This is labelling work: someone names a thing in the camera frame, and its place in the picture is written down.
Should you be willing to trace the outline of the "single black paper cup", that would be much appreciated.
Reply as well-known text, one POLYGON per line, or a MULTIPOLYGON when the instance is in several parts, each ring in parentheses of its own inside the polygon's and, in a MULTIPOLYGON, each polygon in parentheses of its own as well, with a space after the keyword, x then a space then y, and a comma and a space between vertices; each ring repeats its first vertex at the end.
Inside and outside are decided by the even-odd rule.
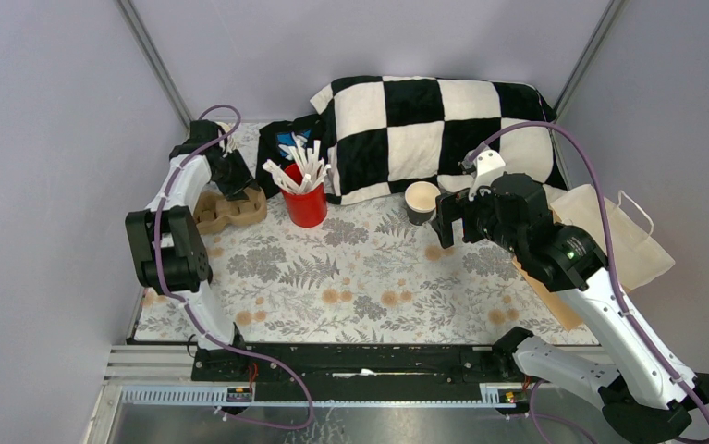
POLYGON ((409 222, 415 226, 428 222, 434 215, 435 200, 440 194, 431 182, 418 181, 409 185, 404 194, 409 222))

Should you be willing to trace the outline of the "brown pulp cup carrier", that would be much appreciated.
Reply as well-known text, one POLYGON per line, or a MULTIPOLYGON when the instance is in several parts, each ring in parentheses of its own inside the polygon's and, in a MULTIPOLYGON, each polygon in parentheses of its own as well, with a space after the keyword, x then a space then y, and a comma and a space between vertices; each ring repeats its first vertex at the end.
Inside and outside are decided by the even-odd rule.
POLYGON ((202 235, 222 232, 226 227, 247 227, 265 220, 264 192, 245 189, 245 200, 229 201, 217 191, 203 191, 193 212, 196 228, 202 235))

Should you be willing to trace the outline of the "white brown paper bag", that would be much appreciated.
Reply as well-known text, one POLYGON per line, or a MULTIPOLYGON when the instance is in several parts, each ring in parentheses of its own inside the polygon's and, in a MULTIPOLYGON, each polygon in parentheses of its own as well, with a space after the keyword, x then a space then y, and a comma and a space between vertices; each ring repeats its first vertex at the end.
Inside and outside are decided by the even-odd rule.
MULTIPOLYGON (((603 225, 592 185, 580 185, 570 191, 547 186, 545 190, 556 222, 585 229, 601 249, 605 248, 603 225)), ((675 264, 670 254, 653 238, 651 217, 623 190, 618 192, 615 203, 605 199, 605 209, 615 249, 618 281, 624 291, 630 292, 652 282, 675 264)), ((571 330, 584 324, 557 294, 529 277, 518 260, 514 259, 512 264, 564 329, 571 330)))

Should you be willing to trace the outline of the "stack of paper cups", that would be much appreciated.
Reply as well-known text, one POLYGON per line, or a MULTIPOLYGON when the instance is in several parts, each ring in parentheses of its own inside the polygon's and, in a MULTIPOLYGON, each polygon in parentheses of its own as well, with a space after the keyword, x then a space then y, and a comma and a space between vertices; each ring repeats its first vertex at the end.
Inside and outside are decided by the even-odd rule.
MULTIPOLYGON (((219 133, 221 135, 228 134, 232 131, 231 126, 225 122, 215 121, 215 124, 219 127, 219 133)), ((232 135, 229 135, 227 138, 220 141, 219 146, 221 147, 224 153, 233 153, 236 152, 236 150, 238 149, 237 141, 233 138, 232 135)))

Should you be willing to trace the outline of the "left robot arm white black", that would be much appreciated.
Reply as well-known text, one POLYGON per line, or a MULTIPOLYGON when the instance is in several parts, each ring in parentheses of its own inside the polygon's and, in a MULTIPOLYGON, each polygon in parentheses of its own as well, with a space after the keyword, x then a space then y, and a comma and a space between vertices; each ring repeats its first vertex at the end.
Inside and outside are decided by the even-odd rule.
POLYGON ((140 284, 172 300, 195 329, 204 357, 225 379, 246 374, 249 356, 237 345, 235 321, 215 307, 209 254, 193 212, 206 185, 227 179, 227 140, 239 123, 206 119, 191 123, 189 137, 170 153, 168 173, 155 197, 125 219, 128 245, 140 284))

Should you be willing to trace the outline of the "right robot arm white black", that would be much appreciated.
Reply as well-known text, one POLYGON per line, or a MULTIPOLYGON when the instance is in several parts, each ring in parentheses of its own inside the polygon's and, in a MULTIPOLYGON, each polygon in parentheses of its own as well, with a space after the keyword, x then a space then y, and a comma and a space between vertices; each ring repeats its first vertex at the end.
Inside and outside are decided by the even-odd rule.
POLYGON ((692 371, 657 337, 611 278, 594 238, 555 221, 540 182, 506 172, 492 150, 474 165, 469 188, 435 200, 432 226, 442 247, 453 245, 460 221, 465 242, 487 240, 512 253, 583 320, 611 360, 587 360, 515 327, 495 344, 495 374, 506 381, 534 376, 576 395, 631 443, 680 439, 691 412, 709 403, 709 374, 692 371))

